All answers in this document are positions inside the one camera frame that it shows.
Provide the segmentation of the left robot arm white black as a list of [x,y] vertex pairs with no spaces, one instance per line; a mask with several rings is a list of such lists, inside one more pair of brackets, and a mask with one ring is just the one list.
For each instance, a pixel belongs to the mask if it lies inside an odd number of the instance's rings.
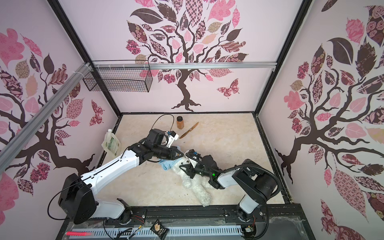
[[120,225],[128,224],[133,216],[132,208],[122,199],[98,199],[98,193],[122,174],[152,158],[175,161],[183,157],[184,154],[173,146],[178,138],[174,131],[151,129],[146,138],[127,147],[109,163],[81,176],[68,176],[58,205],[76,225],[89,219],[112,219]]

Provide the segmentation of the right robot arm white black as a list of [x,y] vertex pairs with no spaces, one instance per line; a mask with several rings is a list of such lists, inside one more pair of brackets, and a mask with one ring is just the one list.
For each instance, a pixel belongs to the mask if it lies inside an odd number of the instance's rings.
[[211,204],[206,187],[224,190],[239,186],[245,195],[238,204],[238,213],[244,216],[264,206],[282,188],[282,183],[275,174],[250,159],[244,160],[241,165],[222,170],[211,155],[202,157],[190,150],[178,162],[178,168],[183,173],[183,181],[187,183],[188,188],[193,189],[204,207]]

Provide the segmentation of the light blue bear hoodie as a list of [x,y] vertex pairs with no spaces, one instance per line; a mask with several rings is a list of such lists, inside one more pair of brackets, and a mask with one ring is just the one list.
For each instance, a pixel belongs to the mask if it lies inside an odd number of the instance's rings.
[[181,158],[176,159],[176,160],[160,160],[158,164],[162,167],[163,170],[168,171],[171,170],[172,167],[180,161]]

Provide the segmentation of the white teddy bear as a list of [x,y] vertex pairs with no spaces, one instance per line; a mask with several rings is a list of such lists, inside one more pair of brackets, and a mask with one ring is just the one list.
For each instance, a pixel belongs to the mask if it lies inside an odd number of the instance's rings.
[[195,174],[191,177],[196,166],[197,163],[195,161],[187,157],[181,157],[174,161],[172,170],[181,177],[184,188],[191,190],[200,204],[203,207],[207,207],[212,202],[212,197],[208,190],[213,189],[213,187],[209,185],[208,177],[203,177],[200,174]]

